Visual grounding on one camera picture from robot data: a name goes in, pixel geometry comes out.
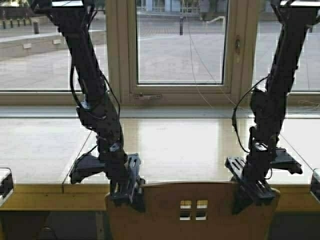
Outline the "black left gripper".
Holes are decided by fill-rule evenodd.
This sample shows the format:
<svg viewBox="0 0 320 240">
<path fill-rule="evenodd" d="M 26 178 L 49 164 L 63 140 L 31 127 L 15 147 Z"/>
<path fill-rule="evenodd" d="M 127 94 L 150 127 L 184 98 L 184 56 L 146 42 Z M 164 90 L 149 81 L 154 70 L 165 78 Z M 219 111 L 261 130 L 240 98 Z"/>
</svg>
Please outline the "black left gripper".
<svg viewBox="0 0 320 240">
<path fill-rule="evenodd" d="M 119 144 L 112 145 L 108 150 L 99 150 L 99 160 L 104 165 L 104 172 L 110 180 L 110 197 L 115 204 L 127 204 L 144 213 L 144 189 L 146 183 L 140 176 L 141 159 L 137 153 L 127 154 Z"/>
</svg>

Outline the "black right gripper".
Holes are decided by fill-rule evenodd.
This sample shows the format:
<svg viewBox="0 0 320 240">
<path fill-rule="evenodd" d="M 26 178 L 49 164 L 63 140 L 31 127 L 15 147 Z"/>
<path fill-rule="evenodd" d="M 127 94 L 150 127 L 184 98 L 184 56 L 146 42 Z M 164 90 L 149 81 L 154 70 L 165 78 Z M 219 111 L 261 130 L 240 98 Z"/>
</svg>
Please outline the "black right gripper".
<svg viewBox="0 0 320 240">
<path fill-rule="evenodd" d="M 267 144 L 254 141 L 246 157 L 228 156 L 225 166 L 238 183 L 235 192 L 232 214 L 238 215 L 254 203 L 256 206 L 270 205 L 278 190 L 271 188 L 266 175 L 271 169 L 271 161 L 276 157 L 276 141 Z"/>
</svg>

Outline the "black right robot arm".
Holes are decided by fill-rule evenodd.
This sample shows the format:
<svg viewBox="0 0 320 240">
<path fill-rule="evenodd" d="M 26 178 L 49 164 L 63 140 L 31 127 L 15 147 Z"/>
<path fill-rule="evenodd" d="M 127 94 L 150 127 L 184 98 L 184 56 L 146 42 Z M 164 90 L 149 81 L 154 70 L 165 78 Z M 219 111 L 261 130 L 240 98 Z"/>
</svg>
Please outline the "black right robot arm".
<svg viewBox="0 0 320 240">
<path fill-rule="evenodd" d="M 275 169 L 302 174 L 301 164 L 286 149 L 278 147 L 286 116 L 288 95 L 308 30 L 320 21 L 320 4 L 315 1 L 273 0 L 270 3 L 281 24 L 271 70 L 263 81 L 265 88 L 249 90 L 254 125 L 249 129 L 246 157 L 229 156 L 225 166 L 238 184 L 232 214 L 250 205 L 269 205 L 276 194 L 268 184 Z"/>
</svg>

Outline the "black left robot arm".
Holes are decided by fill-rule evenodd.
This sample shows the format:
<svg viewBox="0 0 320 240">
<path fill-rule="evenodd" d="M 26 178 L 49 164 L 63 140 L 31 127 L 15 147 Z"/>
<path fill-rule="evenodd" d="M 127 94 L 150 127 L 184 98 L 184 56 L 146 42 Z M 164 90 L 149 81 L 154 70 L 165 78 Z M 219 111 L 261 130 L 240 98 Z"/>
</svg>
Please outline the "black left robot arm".
<svg viewBox="0 0 320 240">
<path fill-rule="evenodd" d="M 82 154 L 70 170 L 72 184 L 105 173 L 110 181 L 109 195 L 116 206 L 127 204 L 136 211 L 145 211 L 145 180 L 140 177 L 141 160 L 138 154 L 124 149 L 120 123 L 120 104 L 102 72 L 89 29 L 97 14 L 92 0 L 34 0 L 30 5 L 36 14 L 44 14 L 65 38 L 70 56 L 70 77 L 78 76 L 83 94 L 76 93 L 76 112 L 81 124 L 96 134 L 98 156 Z"/>
</svg>

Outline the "robot base left corner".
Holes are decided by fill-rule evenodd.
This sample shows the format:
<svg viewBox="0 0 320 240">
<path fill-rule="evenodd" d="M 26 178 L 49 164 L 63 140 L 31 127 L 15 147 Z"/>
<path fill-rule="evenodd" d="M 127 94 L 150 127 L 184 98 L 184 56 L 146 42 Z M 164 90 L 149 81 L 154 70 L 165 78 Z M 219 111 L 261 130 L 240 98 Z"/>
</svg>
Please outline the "robot base left corner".
<svg viewBox="0 0 320 240">
<path fill-rule="evenodd" d="M 0 206 L 2 207 L 14 193 L 14 179 L 12 170 L 8 167 L 0 168 Z"/>
</svg>

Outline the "robot base right corner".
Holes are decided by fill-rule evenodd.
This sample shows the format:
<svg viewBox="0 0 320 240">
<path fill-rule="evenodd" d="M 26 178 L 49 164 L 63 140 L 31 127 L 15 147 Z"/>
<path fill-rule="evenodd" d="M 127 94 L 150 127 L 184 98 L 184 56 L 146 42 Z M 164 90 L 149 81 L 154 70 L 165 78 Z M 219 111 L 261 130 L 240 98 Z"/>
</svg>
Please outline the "robot base right corner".
<svg viewBox="0 0 320 240">
<path fill-rule="evenodd" d="M 310 182 L 310 193 L 320 202 L 320 169 L 315 168 L 312 173 Z"/>
</svg>

